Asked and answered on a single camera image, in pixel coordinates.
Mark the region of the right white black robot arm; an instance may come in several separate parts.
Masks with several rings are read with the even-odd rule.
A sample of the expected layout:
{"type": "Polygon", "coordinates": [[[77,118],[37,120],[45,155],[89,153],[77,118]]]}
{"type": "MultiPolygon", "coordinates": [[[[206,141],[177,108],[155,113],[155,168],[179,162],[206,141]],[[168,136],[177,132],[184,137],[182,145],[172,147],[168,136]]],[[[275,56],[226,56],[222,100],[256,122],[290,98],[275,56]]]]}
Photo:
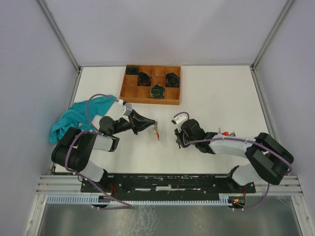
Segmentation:
{"type": "Polygon", "coordinates": [[[292,154],[267,133],[241,138],[220,132],[205,132],[195,119],[173,117],[174,131],[180,148],[193,145],[201,153],[228,154],[249,161],[236,166],[228,174],[226,188],[238,192],[250,182],[263,180],[278,185],[283,177],[292,172],[292,154]]]}

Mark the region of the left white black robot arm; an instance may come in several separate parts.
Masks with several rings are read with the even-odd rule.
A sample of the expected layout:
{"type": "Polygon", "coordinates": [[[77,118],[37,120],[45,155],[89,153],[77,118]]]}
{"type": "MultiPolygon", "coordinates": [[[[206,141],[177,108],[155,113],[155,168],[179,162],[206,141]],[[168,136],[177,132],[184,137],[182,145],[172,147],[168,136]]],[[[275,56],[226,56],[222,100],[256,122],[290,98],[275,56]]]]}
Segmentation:
{"type": "Polygon", "coordinates": [[[132,130],[137,135],[156,123],[132,110],[126,118],[121,117],[119,120],[102,117],[99,122],[100,134],[70,127],[57,143],[51,159],[68,171],[92,180],[92,187],[103,192],[109,186],[108,172],[90,160],[92,151],[114,152],[120,141],[115,134],[132,130]]]}

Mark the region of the wooden compartment tray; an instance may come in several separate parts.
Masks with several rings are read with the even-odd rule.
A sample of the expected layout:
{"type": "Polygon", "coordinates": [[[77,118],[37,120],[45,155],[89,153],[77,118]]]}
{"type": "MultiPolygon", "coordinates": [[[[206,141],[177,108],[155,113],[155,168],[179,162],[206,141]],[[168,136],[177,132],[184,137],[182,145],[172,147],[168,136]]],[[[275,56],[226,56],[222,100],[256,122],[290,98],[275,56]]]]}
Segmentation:
{"type": "Polygon", "coordinates": [[[128,64],[120,99],[130,103],[179,105],[181,67],[174,65],[128,64]]]}

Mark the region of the rolled dark tie centre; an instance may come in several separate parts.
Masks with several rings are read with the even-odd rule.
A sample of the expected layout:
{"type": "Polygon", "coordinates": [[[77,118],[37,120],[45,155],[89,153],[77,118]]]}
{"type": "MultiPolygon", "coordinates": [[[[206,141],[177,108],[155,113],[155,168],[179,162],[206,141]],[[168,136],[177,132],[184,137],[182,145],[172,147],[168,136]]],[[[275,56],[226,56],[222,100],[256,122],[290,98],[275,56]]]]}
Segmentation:
{"type": "Polygon", "coordinates": [[[138,86],[149,87],[151,85],[152,78],[145,72],[139,72],[138,74],[138,86]]]}

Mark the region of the rolled dark tie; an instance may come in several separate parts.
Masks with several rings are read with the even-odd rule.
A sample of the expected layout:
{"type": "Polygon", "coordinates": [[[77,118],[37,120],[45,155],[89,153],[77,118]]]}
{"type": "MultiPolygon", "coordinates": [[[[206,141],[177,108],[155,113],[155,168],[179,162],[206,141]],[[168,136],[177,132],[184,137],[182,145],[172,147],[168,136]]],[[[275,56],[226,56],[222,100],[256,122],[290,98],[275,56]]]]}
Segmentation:
{"type": "Polygon", "coordinates": [[[139,72],[138,74],[138,86],[149,87],[151,85],[152,78],[145,72],[139,72]]]}
{"type": "Polygon", "coordinates": [[[127,65],[126,66],[126,75],[138,75],[139,66],[137,65],[127,65]]]}
{"type": "Polygon", "coordinates": [[[180,77],[174,72],[167,73],[165,78],[167,87],[178,88],[180,86],[180,77]]]}

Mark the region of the key with red tag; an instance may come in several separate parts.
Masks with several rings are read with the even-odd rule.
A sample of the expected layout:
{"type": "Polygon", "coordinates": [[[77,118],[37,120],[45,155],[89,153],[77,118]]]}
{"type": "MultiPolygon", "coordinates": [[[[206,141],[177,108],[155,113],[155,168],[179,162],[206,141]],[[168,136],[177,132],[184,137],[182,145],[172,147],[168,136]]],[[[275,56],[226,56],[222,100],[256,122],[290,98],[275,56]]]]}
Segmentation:
{"type": "Polygon", "coordinates": [[[229,132],[227,132],[227,131],[222,132],[220,127],[218,129],[218,134],[221,134],[221,135],[224,135],[224,136],[229,136],[229,132]]]}

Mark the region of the rolled dark tie top left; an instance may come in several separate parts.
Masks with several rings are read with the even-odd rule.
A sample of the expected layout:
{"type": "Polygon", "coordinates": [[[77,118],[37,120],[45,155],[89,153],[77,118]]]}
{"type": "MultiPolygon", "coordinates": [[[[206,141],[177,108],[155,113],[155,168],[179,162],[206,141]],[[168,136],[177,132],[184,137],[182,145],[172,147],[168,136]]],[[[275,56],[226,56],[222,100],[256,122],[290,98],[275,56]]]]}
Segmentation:
{"type": "Polygon", "coordinates": [[[138,75],[139,66],[137,65],[127,65],[126,66],[126,75],[138,75]]]}

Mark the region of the rolled dark tie right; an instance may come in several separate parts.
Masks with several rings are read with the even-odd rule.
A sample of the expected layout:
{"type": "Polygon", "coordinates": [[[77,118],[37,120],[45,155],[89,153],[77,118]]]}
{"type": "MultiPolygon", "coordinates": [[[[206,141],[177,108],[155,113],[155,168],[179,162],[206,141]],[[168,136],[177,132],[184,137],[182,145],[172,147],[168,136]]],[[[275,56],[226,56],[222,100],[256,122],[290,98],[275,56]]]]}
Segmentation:
{"type": "Polygon", "coordinates": [[[167,87],[178,88],[180,86],[180,77],[174,72],[167,73],[165,78],[167,87]]]}

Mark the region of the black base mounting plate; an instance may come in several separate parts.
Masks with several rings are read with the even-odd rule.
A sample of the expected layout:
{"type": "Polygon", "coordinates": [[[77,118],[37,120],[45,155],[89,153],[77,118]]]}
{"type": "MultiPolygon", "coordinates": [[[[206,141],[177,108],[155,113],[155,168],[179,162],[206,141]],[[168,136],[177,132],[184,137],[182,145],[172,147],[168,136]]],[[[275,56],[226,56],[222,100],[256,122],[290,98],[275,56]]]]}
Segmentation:
{"type": "Polygon", "coordinates": [[[218,200],[219,194],[255,193],[253,182],[240,186],[228,174],[114,174],[98,186],[119,200],[218,200]]]}

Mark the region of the teal cloth towel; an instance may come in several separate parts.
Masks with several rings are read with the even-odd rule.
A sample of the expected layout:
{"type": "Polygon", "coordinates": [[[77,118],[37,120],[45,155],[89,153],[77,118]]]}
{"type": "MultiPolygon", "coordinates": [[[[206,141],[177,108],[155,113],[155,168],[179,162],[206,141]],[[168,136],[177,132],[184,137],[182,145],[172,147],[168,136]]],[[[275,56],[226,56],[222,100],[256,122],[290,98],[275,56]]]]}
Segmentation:
{"type": "Polygon", "coordinates": [[[96,116],[105,116],[119,100],[113,95],[95,94],[90,99],[74,103],[51,127],[49,142],[56,144],[71,127],[97,132],[92,125],[96,116]]]}

